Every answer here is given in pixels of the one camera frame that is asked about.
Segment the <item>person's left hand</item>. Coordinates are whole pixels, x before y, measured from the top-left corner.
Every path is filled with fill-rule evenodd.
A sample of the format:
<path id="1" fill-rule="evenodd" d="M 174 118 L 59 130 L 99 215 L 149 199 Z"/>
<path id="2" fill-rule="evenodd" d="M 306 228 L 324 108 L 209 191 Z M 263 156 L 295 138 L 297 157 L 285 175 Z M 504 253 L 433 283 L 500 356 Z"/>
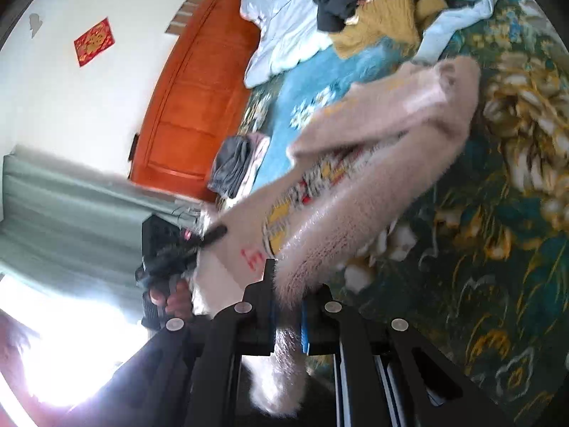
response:
<path id="1" fill-rule="evenodd" d="M 156 288 L 149 290 L 149 298 L 159 309 L 163 309 L 168 315 L 190 321 L 193 317 L 192 294 L 189 282 L 180 279 L 176 284 L 176 290 L 166 297 Z"/>

